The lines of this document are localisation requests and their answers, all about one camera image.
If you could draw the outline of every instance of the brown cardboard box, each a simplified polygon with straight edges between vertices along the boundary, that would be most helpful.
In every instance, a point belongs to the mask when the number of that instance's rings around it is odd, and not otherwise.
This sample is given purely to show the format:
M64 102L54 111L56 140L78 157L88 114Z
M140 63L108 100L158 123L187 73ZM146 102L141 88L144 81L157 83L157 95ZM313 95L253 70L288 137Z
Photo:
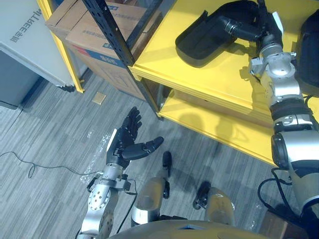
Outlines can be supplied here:
M271 239L307 239L307 232L270 211L265 213L259 234Z
M268 127L268 128L273 127L273 120L271 119L271 117L269 117L269 119L265 118L263 121L256 120L252 117L249 117L248 115L242 114L242 113L237 112L237 111L233 111L231 109L222 107L220 105L206 101L206 100L198 98L196 96L192 96L192 95L184 93L182 91L174 90L174 96L178 99L190 102L194 105L198 105L198 106L207 108L207 109L215 111L215 112L220 112L222 114L234 116L234 117L240 118L242 120L250 121L252 123L255 123L255 124L258 124L258 125L261 125L264 127Z
M136 0L107 0L107 2L124 3L126 5L137 4ZM86 12L87 8L82 0L64 0L45 22L45 25L47 25L61 41L64 41L66 36Z
M139 19L146 11L142 7L116 3L109 4L109 7L125 39L129 37ZM137 58L140 55L161 19L161 13L157 11L132 48L134 57ZM81 54L84 56L85 60L81 58L84 63L89 67L91 66L90 68L94 66L95 69L91 70L97 75L103 77L117 89L144 99L126 66L118 58L89 12L86 12L73 27L66 37L66 42L68 45L71 45L71 50L76 50L75 53L77 55Z

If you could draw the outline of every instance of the gray carpet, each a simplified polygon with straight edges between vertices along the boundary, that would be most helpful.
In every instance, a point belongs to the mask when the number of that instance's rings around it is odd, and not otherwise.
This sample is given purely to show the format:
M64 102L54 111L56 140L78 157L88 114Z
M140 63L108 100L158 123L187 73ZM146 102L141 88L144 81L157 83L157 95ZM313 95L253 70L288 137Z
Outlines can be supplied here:
M257 188L271 177L270 165L176 123L158 120L147 103L116 91L99 77L93 75L85 89L84 94L68 93L43 81L20 109L0 107L0 153L12 150L27 161L66 165L79 172L102 169L113 129L137 106L143 117L137 142L165 138L154 154L127 168L138 190L156 175L163 152L169 150L173 156L171 192L163 202L162 214L203 219L204 210L194 210L191 203L200 183L208 180L235 204L238 227L259 230L266 208L258 200ZM107 96L102 105L92 102L97 91ZM13 155L3 156L0 166L0 238L74 238L86 213L90 177L65 169L37 168L28 179L30 165ZM292 189L285 186L284 190L295 206ZM281 202L275 183L265 185L262 195L272 205ZM132 200L120 193L112 233ZM122 229L130 223L128 217Z

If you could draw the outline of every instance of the yellow metal shelf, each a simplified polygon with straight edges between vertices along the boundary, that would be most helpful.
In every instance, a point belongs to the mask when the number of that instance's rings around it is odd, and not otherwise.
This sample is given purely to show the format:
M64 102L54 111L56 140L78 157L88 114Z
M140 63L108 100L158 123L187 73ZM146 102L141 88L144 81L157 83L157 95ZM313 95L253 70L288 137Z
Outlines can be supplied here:
M273 130L192 105L172 91L159 115L272 164Z
M50 0L37 0L37 3L39 5L39 7L41 8L44 19L47 21L52 15L51 1ZM78 92L84 93L84 89L81 86L81 81L79 80L78 76L75 73L75 68L74 68L73 63L71 61L69 53L67 52L66 46L62 43L62 41L56 35L53 34L53 32L51 32L51 34L52 34L53 40L56 44L56 47L58 48L58 50L63 58L63 61L66 65L66 67L68 68L68 71L69 71L71 78L73 80L75 89Z
M226 2L229 0L177 0L130 70L137 80L144 77L261 120L269 117L270 112L265 90L248 72L249 60L255 56L254 45L238 39L202 68L187 65L175 50L177 36L204 10L212 13ZM319 1L267 0L266 3L268 10L277 11L283 22L284 50L295 50L300 27L319 8ZM319 99L312 99L310 107L319 119Z

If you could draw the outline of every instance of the robot forearm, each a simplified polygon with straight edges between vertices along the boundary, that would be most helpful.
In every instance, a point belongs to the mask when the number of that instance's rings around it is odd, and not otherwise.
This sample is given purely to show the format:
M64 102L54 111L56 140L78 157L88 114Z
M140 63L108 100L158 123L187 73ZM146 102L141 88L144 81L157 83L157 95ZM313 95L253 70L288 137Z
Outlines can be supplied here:
M274 120L273 160L289 171L298 205L304 210L319 199L319 132L294 77L291 60L295 55L270 44L252 59L251 73L261 77ZM319 218L319 210L313 212Z

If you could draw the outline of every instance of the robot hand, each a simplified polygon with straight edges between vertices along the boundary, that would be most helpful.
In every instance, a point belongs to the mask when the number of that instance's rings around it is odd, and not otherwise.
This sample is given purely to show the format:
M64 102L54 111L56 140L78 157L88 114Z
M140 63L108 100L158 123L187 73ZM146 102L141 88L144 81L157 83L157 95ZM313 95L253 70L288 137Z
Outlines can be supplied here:
M135 144L138 129L142 126L141 118L140 111L133 107L117 130L108 149L107 164L116 163L125 169L130 164L130 160L148 156L163 143L164 139L157 137L146 143Z

